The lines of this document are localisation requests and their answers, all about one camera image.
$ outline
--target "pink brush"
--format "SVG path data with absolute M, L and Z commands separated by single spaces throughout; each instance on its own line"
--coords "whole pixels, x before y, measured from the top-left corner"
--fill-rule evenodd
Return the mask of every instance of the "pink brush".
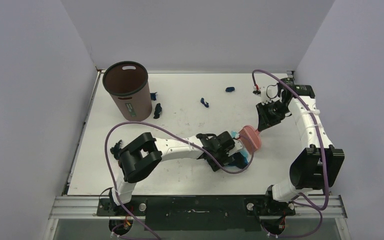
M 241 140 L 248 153 L 251 154 L 253 151 L 256 152 L 258 149 L 261 148 L 261 138 L 259 136 L 260 132 L 258 130 L 255 130 L 252 126 L 244 126 L 242 130 L 239 131 L 239 134 L 251 141 L 249 142 L 247 140 Z

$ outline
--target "green label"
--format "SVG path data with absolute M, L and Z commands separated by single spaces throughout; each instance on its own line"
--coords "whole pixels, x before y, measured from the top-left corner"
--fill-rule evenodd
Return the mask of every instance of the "green label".
M 126 103 L 126 107 L 128 109 L 128 112 L 130 113 L 130 116 L 136 117 L 135 109 L 133 109 L 133 106 L 131 103 Z

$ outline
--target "blue object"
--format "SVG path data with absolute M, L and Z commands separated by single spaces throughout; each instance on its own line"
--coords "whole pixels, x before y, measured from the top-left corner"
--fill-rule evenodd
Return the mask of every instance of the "blue object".
M 202 105 L 204 105 L 206 108 L 210 107 L 210 104 L 209 104 L 208 102 L 204 101 L 204 98 L 203 98 L 203 97 L 201 98 L 201 103 L 202 103 Z
M 151 92 L 151 100 L 156 101 L 157 100 L 157 92 Z
M 235 87 L 234 86 L 229 86 L 229 87 L 226 87 L 226 92 L 228 93 L 231 93 L 235 90 Z

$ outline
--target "trash can handle hole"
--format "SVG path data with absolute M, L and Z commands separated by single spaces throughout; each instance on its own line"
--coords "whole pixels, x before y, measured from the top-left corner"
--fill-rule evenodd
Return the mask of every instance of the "trash can handle hole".
M 122 67 L 121 69 L 123 69 L 123 70 L 128 70 L 128 69 L 133 69 L 133 70 L 135 70 L 136 67 L 135 67 L 135 66 L 124 66 L 124 67 Z

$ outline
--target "screw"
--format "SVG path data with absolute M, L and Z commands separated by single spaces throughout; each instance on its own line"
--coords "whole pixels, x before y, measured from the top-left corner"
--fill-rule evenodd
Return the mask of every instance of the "screw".
M 250 202 L 250 203 L 248 203 L 248 204 L 246 205 L 246 209 L 248 209 L 249 211 L 252 211 L 253 208 L 254 208 L 254 204 L 253 204 L 252 202 Z
M 139 204 L 139 211 L 143 212 L 145 209 L 147 209 L 147 205 L 145 203 Z

